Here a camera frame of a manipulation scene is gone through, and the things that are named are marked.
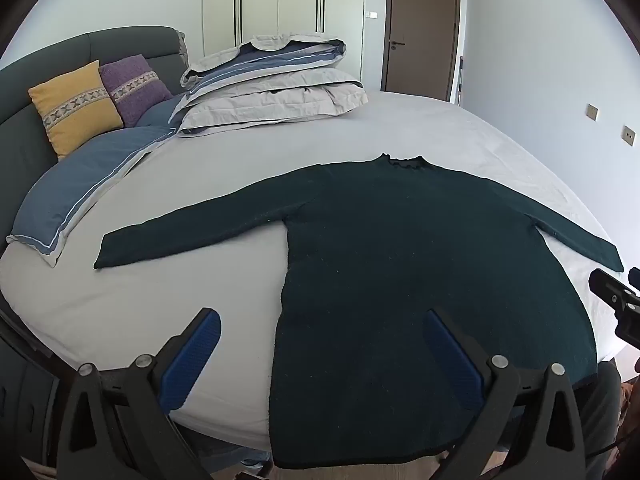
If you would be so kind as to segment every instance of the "blue gripper pad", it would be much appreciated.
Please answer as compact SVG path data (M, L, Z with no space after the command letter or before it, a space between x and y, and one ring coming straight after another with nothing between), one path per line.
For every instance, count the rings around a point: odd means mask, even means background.
M433 310L424 317L423 329L424 340L460 406L473 412L480 411L484 406L482 375L471 359Z
M637 267L633 267L629 271L628 279L631 286L640 290L640 269L638 269Z
M180 408L187 399L204 365L220 341L220 315L212 310L169 365L160 381L158 404L162 412Z

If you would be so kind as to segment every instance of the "white bed sheet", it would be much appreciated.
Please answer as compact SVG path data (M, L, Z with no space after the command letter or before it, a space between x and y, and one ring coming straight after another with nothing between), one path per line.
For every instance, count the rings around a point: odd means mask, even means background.
M104 234L311 164L388 153L422 155L438 166L491 178L608 239L558 177L473 114L421 97L369 97L369 104L329 120L170 140L87 213L55 268L31 248L10 244L0 260L4 296L74 367L83 362L125 367L139 354L157 352L201 307L215 308L222 338L184 407L172 416L201 433L268 449L274 331L287 269L284 225L161 260L95 271ZM588 288L589 273L598 265L548 236L545 240L585 305L598 358L617 354L623 343L614 335L613 311Z

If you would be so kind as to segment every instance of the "upholstered headboard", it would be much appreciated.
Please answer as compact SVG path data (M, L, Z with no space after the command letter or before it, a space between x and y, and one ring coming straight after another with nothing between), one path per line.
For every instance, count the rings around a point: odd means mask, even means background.
M96 59L110 63L142 54L167 88L178 94L186 69L180 37L169 27L100 30L53 44L0 70L0 254L31 186L58 160L28 89Z

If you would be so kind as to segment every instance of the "sweater sleeve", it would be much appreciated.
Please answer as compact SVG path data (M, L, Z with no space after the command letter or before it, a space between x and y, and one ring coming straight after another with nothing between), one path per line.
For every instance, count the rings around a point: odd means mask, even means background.
M592 235L552 209L524 196L513 189L489 180L495 194L509 206L531 218L536 227L553 236L577 253L598 262L611 270L624 269L615 245Z
M323 174L322 166L302 168L108 233L102 239L94 268L117 267L191 251L267 222L283 220L313 200Z

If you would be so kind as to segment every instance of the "electrical outlet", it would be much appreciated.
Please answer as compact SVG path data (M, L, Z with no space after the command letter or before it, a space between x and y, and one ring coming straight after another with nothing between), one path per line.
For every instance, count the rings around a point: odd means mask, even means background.
M625 129L622 130L622 138L629 146L633 146L636 140L636 133L628 126L625 126Z
M590 118L593 121L597 121L598 120L598 109L593 106L593 105L588 105L587 106L587 117Z

